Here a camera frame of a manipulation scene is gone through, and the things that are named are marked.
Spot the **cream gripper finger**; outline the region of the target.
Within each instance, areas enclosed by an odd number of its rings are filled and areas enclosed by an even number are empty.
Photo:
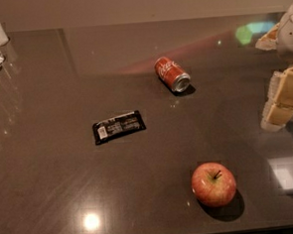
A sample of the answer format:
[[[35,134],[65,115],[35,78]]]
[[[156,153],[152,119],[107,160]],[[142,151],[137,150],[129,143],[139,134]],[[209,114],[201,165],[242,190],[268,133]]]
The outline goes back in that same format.
[[[293,65],[283,72],[273,72],[267,97],[260,127],[267,132],[277,132],[293,117]]]
[[[263,37],[257,40],[255,47],[263,51],[276,50],[278,28],[279,24],[275,24],[271,27]]]

